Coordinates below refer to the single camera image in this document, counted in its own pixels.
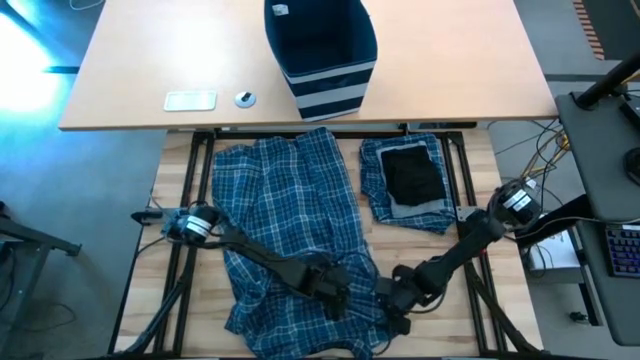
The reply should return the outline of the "silver flat phone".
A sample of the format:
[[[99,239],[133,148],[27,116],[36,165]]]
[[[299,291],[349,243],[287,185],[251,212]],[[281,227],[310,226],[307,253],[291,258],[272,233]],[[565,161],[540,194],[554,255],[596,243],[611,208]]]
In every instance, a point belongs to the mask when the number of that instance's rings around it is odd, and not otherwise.
[[[166,95],[166,112],[212,111],[216,107],[215,91],[175,91]]]

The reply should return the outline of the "grey side desk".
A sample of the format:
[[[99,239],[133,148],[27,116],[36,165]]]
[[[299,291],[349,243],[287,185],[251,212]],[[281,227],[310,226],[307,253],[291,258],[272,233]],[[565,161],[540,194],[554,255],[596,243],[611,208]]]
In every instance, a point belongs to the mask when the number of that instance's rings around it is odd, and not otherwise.
[[[640,219],[640,185],[623,168],[624,155],[640,148],[640,130],[619,110],[618,98],[603,99],[590,110],[570,95],[555,102],[595,218],[576,228],[604,318],[617,344],[640,346],[640,278],[611,276],[605,249],[606,224]]]

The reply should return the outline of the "dark patterned garment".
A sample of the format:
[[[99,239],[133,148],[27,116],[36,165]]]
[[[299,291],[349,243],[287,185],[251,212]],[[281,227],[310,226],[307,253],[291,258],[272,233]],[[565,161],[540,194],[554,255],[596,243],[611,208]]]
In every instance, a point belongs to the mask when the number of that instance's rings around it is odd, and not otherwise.
[[[216,153],[212,198],[250,240],[283,256],[325,252],[351,280],[345,316],[330,321],[320,301],[294,294],[272,272],[226,251],[235,297],[226,329],[260,360],[299,360],[329,349],[372,360],[389,334],[373,293],[378,270],[334,135],[319,128]]]

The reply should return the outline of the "black garment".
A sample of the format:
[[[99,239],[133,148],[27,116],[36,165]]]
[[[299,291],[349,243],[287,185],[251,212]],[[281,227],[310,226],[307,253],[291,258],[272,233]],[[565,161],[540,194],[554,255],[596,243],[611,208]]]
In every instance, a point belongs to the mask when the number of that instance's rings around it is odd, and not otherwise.
[[[425,145],[386,150],[380,159],[387,190],[399,205],[418,206],[446,198],[441,173]]]

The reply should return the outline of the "navy white striped laundry bin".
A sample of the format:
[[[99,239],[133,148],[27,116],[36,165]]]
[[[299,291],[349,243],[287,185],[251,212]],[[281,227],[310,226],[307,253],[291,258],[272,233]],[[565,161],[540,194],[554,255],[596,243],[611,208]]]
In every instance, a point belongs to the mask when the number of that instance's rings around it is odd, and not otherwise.
[[[275,16],[271,6],[287,4]],[[306,122],[360,109],[378,55],[361,0],[264,0],[268,43]]]

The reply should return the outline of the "black round object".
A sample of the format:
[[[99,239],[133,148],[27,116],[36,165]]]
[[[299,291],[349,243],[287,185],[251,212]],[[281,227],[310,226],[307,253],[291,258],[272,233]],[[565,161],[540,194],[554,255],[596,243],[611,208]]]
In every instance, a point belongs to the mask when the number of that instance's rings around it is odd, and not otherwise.
[[[640,186],[640,147],[630,149],[624,154],[623,169],[626,176]]]

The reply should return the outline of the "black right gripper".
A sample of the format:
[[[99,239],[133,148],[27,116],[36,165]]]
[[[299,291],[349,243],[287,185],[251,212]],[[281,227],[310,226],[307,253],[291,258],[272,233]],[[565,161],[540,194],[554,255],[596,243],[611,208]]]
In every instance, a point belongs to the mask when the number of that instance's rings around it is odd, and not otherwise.
[[[379,277],[375,284],[375,295],[388,319],[389,329],[408,335],[411,320],[406,316],[416,305],[426,305],[425,293],[416,285],[414,270],[397,265],[390,278]]]

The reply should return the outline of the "blue plaid pajama pants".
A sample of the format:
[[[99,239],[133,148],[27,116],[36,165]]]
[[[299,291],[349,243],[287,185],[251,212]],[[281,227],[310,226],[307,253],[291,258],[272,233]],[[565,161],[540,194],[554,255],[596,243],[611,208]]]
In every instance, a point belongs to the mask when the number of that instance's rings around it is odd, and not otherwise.
[[[442,205],[433,211],[411,217],[394,218],[392,200],[386,190],[380,155],[384,149],[424,145],[426,153],[435,165],[444,185],[445,197]],[[440,141],[432,133],[417,133],[402,137],[365,139],[360,146],[361,192],[369,199],[374,219],[384,225],[392,225],[444,234],[456,221],[454,202],[451,198],[446,162]]]

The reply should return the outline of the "grey garment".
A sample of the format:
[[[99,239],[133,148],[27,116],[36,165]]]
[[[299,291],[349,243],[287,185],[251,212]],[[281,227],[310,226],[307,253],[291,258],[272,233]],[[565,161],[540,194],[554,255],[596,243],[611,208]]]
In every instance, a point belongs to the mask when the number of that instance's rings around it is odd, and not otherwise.
[[[389,146],[389,147],[385,147],[385,148],[382,148],[382,149],[379,149],[379,150],[376,151],[376,156],[377,156],[377,158],[379,160],[379,164],[380,164],[380,168],[381,168],[383,182],[385,184],[387,195],[388,195],[388,197],[390,199],[390,203],[391,203],[391,214],[392,214],[392,217],[394,219],[404,219],[404,218],[422,216],[422,215],[426,215],[428,213],[435,213],[435,212],[444,210],[446,208],[447,192],[446,192],[446,198],[444,200],[431,201],[431,202],[427,202],[427,203],[424,203],[424,204],[418,205],[418,206],[405,206],[405,205],[399,205],[394,200],[394,198],[391,196],[389,191],[387,190],[386,180],[385,180],[384,172],[383,172],[383,169],[382,169],[382,161],[380,159],[380,154],[382,152],[384,152],[386,150],[390,150],[390,149],[397,149],[397,148],[402,149],[402,148],[412,147],[414,144],[425,145],[427,147],[427,150],[428,150],[428,146],[427,146],[427,143],[425,141],[417,141],[417,142],[414,142],[414,143],[408,143],[408,144],[403,144],[403,145]]]

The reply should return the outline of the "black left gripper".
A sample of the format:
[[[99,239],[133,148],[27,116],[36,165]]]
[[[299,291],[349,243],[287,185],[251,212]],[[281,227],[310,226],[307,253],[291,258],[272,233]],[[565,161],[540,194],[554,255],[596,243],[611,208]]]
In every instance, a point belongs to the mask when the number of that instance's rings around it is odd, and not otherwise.
[[[309,297],[323,301],[327,320],[339,321],[349,305],[350,276],[339,264],[310,266],[304,273],[299,291]]]

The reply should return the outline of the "black backlit keyboard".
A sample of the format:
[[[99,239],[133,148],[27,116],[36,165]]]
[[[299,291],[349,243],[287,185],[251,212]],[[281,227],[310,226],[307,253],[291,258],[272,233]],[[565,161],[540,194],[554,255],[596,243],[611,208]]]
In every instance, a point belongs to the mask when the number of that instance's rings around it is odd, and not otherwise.
[[[640,278],[640,225],[608,225],[605,237],[610,275]]]

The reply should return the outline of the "black desk leg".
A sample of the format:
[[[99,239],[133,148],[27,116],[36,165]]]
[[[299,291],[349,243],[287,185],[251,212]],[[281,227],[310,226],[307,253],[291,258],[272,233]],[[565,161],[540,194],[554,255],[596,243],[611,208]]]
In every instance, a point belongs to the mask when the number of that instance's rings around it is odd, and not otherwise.
[[[593,212],[588,196],[583,194],[535,220],[524,230],[515,232],[520,249],[529,248],[544,239],[574,226],[578,221],[592,220]]]

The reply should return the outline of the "black desk device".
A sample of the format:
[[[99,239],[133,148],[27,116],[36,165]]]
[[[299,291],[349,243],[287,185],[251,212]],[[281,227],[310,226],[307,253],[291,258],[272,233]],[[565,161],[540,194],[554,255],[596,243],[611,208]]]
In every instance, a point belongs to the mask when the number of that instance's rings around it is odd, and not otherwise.
[[[629,123],[640,131],[640,96],[624,94],[619,110]]]

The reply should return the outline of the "white box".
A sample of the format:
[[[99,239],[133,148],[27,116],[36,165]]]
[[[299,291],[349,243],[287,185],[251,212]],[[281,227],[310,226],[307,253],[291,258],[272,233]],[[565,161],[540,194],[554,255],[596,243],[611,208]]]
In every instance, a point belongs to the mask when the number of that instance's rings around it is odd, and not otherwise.
[[[576,255],[571,230],[564,230],[522,251],[525,268],[538,276],[551,270],[576,270]]]

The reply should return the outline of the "light wooden desk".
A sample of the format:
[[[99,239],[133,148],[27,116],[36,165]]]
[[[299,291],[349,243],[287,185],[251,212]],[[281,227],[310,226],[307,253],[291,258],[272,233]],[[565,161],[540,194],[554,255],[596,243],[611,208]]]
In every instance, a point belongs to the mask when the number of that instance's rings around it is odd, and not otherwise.
[[[513,0],[364,0],[378,58],[343,123],[552,119],[557,110]],[[267,43],[264,0],[106,0],[62,130],[297,125]],[[166,112],[175,91],[212,111]],[[235,96],[256,96],[239,108]]]

